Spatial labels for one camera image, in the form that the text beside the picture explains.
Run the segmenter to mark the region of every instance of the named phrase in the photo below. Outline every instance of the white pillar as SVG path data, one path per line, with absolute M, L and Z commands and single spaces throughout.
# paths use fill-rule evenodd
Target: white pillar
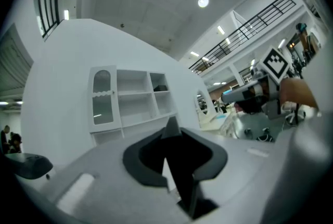
M 241 75 L 238 73 L 238 70 L 236 69 L 235 65 L 231 64 L 229 67 L 230 67 L 232 73 L 234 74 L 234 76 L 235 76 L 235 78 L 236 78 L 236 80 L 238 82 L 238 85 L 239 86 L 243 86 L 244 85 L 244 80 L 241 77 Z

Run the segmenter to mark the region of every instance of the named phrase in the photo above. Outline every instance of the balcony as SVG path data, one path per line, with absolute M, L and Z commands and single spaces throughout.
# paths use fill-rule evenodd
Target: balcony
M 236 50 L 239 46 L 244 44 L 244 42 L 254 38 L 259 32 L 273 24 L 295 5 L 296 3 L 293 0 L 273 1 L 249 21 L 244 23 L 240 28 L 231 33 L 226 39 L 203 55 L 203 57 L 190 66 L 189 69 L 198 75 L 201 74 L 206 69 L 214 66 L 223 57 Z

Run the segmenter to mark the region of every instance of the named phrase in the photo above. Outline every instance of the human hand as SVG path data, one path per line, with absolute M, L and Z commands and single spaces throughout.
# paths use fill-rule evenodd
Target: human hand
M 294 102 L 318 108 L 307 83 L 302 79 L 287 78 L 280 84 L 280 104 Z

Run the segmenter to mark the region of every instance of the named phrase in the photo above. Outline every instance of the black object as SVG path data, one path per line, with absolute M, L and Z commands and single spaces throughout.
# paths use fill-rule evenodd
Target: black object
M 163 92 L 163 91 L 167 91 L 168 88 L 165 85 L 158 85 L 157 87 L 155 87 L 154 92 Z
M 52 163 L 41 155 L 15 153 L 6 155 L 6 158 L 13 173 L 28 180 L 38 179 L 53 168 Z
M 227 152 L 189 130 L 179 128 L 175 117 L 165 128 L 129 146 L 123 155 L 128 173 L 147 186 L 168 187 L 162 176 L 164 159 L 182 198 L 179 206 L 196 219 L 217 208 L 204 199 L 199 182 L 215 178 L 227 163 Z

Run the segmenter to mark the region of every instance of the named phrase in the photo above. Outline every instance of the glass cabinet door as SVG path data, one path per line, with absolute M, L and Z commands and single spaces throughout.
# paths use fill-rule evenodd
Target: glass cabinet door
M 92 68 L 89 76 L 90 132 L 116 129 L 121 126 L 117 96 L 116 66 Z

